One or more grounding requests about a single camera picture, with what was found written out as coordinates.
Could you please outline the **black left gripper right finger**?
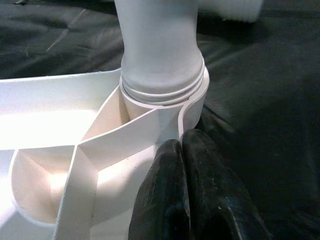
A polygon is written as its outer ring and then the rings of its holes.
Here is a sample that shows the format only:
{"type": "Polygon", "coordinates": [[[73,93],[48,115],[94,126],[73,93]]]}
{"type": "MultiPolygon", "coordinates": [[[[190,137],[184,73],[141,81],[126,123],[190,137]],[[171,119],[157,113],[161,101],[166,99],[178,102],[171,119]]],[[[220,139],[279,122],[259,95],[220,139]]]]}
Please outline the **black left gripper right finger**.
{"type": "Polygon", "coordinates": [[[182,136],[191,223],[196,240],[270,240],[256,206],[217,144],[198,129],[182,136]]]}

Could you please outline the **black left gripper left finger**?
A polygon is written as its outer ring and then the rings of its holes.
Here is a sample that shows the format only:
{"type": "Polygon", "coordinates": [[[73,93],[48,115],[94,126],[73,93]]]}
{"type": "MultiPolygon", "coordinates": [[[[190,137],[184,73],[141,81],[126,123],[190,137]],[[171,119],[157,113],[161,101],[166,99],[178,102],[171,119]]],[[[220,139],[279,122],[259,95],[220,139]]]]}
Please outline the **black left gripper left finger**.
{"type": "Polygon", "coordinates": [[[167,140],[158,148],[136,195],[127,238],[190,239],[187,176],[178,140],[167,140]]]}

